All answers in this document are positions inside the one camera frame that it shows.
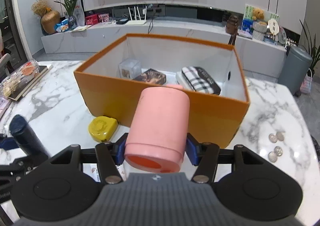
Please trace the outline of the pink cylindrical cup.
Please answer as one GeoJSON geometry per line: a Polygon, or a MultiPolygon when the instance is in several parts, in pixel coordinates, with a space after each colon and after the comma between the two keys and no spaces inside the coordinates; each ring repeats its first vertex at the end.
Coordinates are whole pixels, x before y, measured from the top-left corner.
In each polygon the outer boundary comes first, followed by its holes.
{"type": "Polygon", "coordinates": [[[179,89],[144,89],[126,139],[126,162],[136,169],[153,173],[180,171],[189,109],[189,97],[179,89]]]}

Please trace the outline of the red gift box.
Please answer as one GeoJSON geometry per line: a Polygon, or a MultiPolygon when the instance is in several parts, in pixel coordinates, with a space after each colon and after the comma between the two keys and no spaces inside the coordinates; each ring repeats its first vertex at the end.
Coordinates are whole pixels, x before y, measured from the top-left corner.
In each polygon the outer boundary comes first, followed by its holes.
{"type": "Polygon", "coordinates": [[[89,15],[85,17],[86,25],[95,25],[99,23],[99,17],[97,14],[89,15]]]}

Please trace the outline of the silver coin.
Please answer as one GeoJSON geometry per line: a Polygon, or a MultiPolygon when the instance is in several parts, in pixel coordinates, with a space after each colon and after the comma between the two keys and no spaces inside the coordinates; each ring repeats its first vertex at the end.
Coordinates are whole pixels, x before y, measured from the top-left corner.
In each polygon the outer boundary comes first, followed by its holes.
{"type": "Polygon", "coordinates": [[[276,143],[278,141],[277,136],[275,134],[272,134],[272,133],[268,135],[268,139],[272,143],[276,143]]]}
{"type": "Polygon", "coordinates": [[[268,153],[268,160],[272,163],[275,163],[278,160],[278,156],[275,152],[269,152],[268,153]]]}
{"type": "Polygon", "coordinates": [[[284,135],[282,134],[282,132],[276,132],[276,137],[278,141],[284,141],[284,135]]]}
{"type": "Polygon", "coordinates": [[[283,149],[280,146],[276,146],[273,151],[278,157],[283,155],[283,149]]]}

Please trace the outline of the clear plastic cube box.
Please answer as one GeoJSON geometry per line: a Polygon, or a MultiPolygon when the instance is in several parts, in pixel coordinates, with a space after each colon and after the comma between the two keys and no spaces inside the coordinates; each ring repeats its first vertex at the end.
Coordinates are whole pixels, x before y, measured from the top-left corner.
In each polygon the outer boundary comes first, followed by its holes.
{"type": "Polygon", "coordinates": [[[142,73],[140,61],[126,59],[118,64],[119,74],[124,79],[134,79],[142,73]]]}

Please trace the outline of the yellow tape measure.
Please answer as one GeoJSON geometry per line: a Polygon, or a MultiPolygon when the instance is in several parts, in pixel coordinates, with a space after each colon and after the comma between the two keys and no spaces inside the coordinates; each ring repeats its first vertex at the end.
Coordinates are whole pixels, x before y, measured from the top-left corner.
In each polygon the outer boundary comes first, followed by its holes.
{"type": "Polygon", "coordinates": [[[88,132],[92,139],[99,143],[110,141],[118,127],[118,122],[114,118],[99,116],[94,118],[88,125],[88,132]]]}

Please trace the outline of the clear snack container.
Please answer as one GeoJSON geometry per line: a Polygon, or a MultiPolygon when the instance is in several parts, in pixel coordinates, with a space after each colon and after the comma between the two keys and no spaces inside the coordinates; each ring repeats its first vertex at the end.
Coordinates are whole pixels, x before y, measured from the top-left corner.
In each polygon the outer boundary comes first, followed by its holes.
{"type": "Polygon", "coordinates": [[[1,96],[8,98],[17,89],[31,82],[40,73],[40,67],[35,60],[24,63],[1,82],[1,96]]]}

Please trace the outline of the plaid black glasses case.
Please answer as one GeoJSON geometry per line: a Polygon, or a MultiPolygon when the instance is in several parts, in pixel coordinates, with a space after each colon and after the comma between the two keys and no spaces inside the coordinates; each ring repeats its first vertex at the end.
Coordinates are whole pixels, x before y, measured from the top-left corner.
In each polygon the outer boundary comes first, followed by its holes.
{"type": "Polygon", "coordinates": [[[202,67],[183,67],[176,80],[186,90],[203,94],[220,95],[221,88],[202,67]]]}

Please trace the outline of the dark brown printed box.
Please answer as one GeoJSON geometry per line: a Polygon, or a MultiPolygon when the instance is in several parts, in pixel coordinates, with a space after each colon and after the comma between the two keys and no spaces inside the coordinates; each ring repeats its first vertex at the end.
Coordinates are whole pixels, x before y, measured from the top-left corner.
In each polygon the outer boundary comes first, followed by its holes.
{"type": "Polygon", "coordinates": [[[167,77],[165,74],[156,71],[154,69],[148,69],[144,73],[140,74],[136,78],[135,81],[145,82],[145,83],[152,83],[152,84],[159,84],[163,85],[167,82],[167,77]]]}

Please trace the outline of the white wifi router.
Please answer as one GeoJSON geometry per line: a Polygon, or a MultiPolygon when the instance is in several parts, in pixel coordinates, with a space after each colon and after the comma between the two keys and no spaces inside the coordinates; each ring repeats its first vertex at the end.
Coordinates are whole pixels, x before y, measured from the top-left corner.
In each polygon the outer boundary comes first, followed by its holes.
{"type": "Polygon", "coordinates": [[[145,15],[142,17],[140,14],[139,7],[135,6],[133,8],[133,13],[131,12],[131,9],[128,8],[129,11],[129,20],[125,23],[125,25],[144,25],[146,23],[146,10],[147,7],[144,8],[145,15]]]}

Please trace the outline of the green potted plant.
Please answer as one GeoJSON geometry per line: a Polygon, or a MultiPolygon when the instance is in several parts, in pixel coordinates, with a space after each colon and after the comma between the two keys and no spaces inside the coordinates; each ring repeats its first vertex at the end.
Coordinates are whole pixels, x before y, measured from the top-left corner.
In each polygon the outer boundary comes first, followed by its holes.
{"type": "Polygon", "coordinates": [[[63,2],[55,1],[55,3],[59,3],[65,8],[65,11],[67,13],[66,19],[68,22],[69,29],[74,30],[77,27],[77,21],[74,17],[74,10],[77,0],[63,0],[63,2]]]}

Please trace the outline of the gold vase with dried flowers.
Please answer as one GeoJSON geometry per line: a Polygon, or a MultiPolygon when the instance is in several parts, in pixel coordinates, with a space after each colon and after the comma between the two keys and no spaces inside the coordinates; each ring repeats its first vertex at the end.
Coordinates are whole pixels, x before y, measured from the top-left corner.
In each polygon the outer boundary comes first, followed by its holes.
{"type": "Polygon", "coordinates": [[[37,0],[31,6],[33,13],[40,17],[40,23],[46,34],[56,33],[54,26],[60,22],[60,13],[53,10],[47,0],[37,0]]]}

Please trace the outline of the blue snack bag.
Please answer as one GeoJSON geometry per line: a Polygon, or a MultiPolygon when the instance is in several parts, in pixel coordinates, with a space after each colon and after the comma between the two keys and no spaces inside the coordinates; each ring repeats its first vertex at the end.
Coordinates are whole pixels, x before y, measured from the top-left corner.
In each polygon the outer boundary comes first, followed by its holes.
{"type": "Polygon", "coordinates": [[[66,32],[69,30],[68,19],[64,19],[63,21],[55,24],[54,29],[56,32],[66,32]]]}

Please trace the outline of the teddy bear toy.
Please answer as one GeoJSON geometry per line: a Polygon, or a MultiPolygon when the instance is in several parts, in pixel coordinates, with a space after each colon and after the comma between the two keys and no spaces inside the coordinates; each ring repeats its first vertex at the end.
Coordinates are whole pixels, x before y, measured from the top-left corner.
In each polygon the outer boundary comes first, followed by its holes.
{"type": "Polygon", "coordinates": [[[264,10],[260,8],[253,8],[252,13],[253,21],[263,21],[264,20],[264,10]]]}

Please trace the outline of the orange cardboard box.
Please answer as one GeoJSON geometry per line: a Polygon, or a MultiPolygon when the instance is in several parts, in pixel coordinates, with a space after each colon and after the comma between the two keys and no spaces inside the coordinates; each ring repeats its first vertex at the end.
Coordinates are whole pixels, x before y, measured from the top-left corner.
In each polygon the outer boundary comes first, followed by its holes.
{"type": "Polygon", "coordinates": [[[157,106],[168,117],[175,113],[185,116],[189,120],[189,133],[198,141],[222,148],[236,135],[250,105],[235,47],[190,37],[123,35],[82,63],[74,76],[88,110],[95,117],[112,117],[130,127],[142,94],[149,93],[149,106],[157,106]],[[161,73],[200,67],[222,84],[221,92],[215,95],[125,79],[119,71],[125,60],[137,60],[142,68],[161,73]]]}

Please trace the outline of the green plant right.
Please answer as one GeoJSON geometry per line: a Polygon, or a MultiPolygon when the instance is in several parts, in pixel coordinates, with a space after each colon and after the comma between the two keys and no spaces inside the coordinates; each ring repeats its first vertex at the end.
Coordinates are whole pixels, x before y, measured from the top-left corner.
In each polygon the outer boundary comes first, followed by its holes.
{"type": "Polygon", "coordinates": [[[319,62],[319,47],[316,46],[316,35],[312,37],[307,23],[302,23],[302,21],[300,21],[300,24],[308,43],[308,48],[306,51],[312,58],[312,62],[310,64],[311,76],[314,76],[315,66],[319,62]]]}

